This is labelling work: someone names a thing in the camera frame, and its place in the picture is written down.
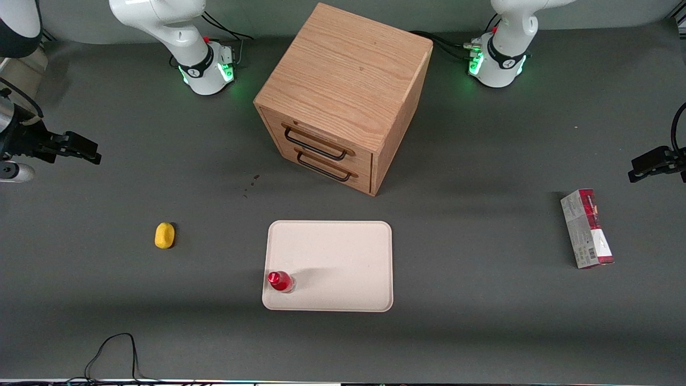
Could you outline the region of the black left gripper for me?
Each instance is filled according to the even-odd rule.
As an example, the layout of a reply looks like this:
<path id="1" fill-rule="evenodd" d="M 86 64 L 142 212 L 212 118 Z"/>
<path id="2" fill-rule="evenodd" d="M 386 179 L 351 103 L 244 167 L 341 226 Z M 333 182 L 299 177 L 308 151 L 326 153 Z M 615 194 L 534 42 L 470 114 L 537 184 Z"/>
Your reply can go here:
<path id="1" fill-rule="evenodd" d="M 668 146 L 659 146 L 634 158 L 631 164 L 632 170 L 628 172 L 630 183 L 650 176 L 675 173 L 686 183 L 684 151 L 671 151 Z"/>

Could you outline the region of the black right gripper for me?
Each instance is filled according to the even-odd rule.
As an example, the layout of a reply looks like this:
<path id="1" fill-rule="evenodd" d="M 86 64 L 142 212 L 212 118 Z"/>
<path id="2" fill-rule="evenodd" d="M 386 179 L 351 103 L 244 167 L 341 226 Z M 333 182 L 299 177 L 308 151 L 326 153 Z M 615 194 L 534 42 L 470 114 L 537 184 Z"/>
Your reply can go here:
<path id="1" fill-rule="evenodd" d="M 55 142 L 53 137 L 54 133 L 47 130 L 42 120 L 32 124 L 10 124 L 1 134 L 2 160 L 26 156 L 54 164 L 60 156 L 74 157 L 94 165 L 101 163 L 101 154 L 98 153 L 96 142 L 72 131 L 61 135 L 59 143 Z"/>

